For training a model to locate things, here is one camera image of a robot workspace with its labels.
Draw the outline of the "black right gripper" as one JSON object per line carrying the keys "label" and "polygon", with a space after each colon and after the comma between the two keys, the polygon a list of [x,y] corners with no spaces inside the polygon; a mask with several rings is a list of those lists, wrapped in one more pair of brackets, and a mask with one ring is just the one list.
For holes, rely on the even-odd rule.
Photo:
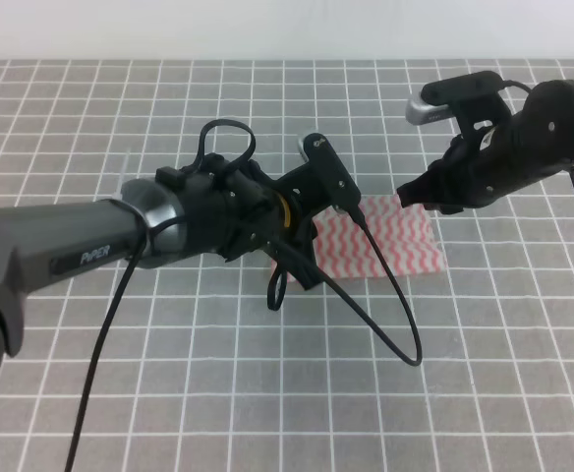
{"label": "black right gripper", "polygon": [[458,136],[445,155],[429,166],[434,181],[430,176],[420,176],[398,188],[400,204],[428,205],[442,214],[491,205],[517,189],[511,151],[508,142],[481,148]]}

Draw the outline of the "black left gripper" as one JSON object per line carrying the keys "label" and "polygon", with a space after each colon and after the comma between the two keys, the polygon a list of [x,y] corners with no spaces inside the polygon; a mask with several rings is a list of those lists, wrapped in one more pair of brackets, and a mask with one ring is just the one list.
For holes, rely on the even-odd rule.
{"label": "black left gripper", "polygon": [[[254,161],[229,172],[229,162],[210,153],[198,168],[163,167],[156,182],[180,204],[174,216],[156,225],[158,254],[177,260],[217,254],[227,261],[261,248],[266,235],[282,236],[292,221],[287,203]],[[304,290],[322,283],[314,243],[279,243],[279,272]]]}

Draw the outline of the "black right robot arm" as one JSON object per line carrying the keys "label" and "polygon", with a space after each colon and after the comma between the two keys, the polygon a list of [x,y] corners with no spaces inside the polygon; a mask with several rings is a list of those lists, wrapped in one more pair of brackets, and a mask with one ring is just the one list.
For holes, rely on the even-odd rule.
{"label": "black right robot arm", "polygon": [[423,87],[420,101],[427,108],[408,112],[408,122],[454,117],[460,133],[424,174],[398,188],[402,207],[443,214],[487,207],[574,167],[574,80],[536,85],[517,113],[499,94],[509,85],[484,71]]}

